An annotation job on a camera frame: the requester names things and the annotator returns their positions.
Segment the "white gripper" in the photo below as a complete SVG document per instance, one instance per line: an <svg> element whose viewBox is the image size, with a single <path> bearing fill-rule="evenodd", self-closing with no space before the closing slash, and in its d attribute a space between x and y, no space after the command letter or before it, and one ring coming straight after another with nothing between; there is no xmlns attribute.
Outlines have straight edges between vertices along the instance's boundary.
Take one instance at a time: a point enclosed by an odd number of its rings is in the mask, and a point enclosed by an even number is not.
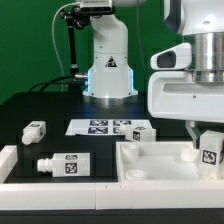
<svg viewBox="0 0 224 224"><path fill-rule="evenodd" d="M148 82L148 110L155 118L189 120L185 127L199 148L196 121L224 123L224 85L196 83L184 70L155 70Z"/></svg>

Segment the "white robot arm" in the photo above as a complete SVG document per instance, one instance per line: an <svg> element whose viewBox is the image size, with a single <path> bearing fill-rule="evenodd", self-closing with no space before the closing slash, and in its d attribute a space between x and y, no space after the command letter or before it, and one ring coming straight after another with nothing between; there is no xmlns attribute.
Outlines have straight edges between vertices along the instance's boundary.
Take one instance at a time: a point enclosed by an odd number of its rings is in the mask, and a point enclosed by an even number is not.
<svg viewBox="0 0 224 224"><path fill-rule="evenodd" d="M82 0L92 17L94 62L84 95L122 100L135 95L128 66L128 30L115 6L145 0ZM224 0L163 0L164 23L183 42L151 57L148 110L156 118L183 120L193 138L199 121L224 123Z"/></svg>

